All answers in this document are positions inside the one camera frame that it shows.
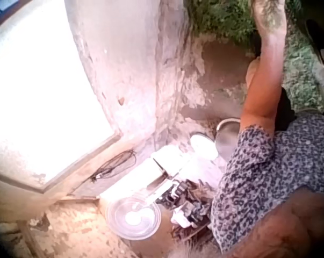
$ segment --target person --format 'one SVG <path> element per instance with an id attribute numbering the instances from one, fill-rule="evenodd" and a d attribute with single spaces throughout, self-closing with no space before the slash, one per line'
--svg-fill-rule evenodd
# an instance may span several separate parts
<path id="1" fill-rule="evenodd" d="M 211 227 L 224 257 L 308 257 L 324 244 L 324 114 L 295 114 L 282 89 L 285 0 L 254 0 L 253 11 L 261 56 L 248 69 L 238 143 Z"/>

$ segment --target hair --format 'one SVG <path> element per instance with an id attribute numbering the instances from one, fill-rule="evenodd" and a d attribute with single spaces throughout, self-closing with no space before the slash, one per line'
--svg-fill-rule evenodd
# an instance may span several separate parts
<path id="1" fill-rule="evenodd" d="M 207 243 L 202 248 L 197 248 L 185 243 L 176 248 L 167 256 L 168 258 L 218 258 L 220 249 L 212 243 Z"/>

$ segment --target electrical wire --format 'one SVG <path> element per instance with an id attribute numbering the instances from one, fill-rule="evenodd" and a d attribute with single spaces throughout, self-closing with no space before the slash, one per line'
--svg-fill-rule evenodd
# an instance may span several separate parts
<path id="1" fill-rule="evenodd" d="M 120 153 L 119 155 L 115 156 L 111 160 L 103 163 L 103 165 L 100 166 L 96 170 L 96 172 L 90 177 L 91 181 L 93 183 L 95 183 L 98 179 L 112 178 L 114 176 L 119 175 L 126 169 L 133 167 L 136 164 L 136 156 L 135 155 L 136 155 L 136 152 L 134 150 L 132 150 L 132 149 L 126 150 L 126 151 Z M 122 164 L 124 164 L 125 162 L 130 160 L 131 158 L 134 158 L 134 163 L 132 165 L 130 165 L 129 167 L 127 167 L 121 171 L 113 173 L 113 171 L 116 168 L 118 168 L 119 166 L 121 166 Z"/>

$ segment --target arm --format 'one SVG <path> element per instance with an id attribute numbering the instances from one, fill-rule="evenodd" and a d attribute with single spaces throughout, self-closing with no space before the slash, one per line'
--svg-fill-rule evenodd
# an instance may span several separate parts
<path id="1" fill-rule="evenodd" d="M 257 124 L 271 135 L 274 134 L 275 117 L 281 95 L 286 36 L 284 2 L 277 1 L 279 2 L 276 7 L 271 9 L 268 6 L 271 0 L 254 2 L 255 22 L 262 38 L 262 51 L 260 65 L 244 103 L 241 131 Z"/>

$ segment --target clear plastic container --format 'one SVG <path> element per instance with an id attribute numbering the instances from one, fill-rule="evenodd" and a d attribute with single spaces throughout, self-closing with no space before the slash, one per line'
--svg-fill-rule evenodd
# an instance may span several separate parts
<path id="1" fill-rule="evenodd" d="M 152 236 L 161 224 L 161 210 L 157 204 L 147 204 L 142 196 L 114 200 L 107 205 L 109 228 L 128 240 L 142 240 Z"/>

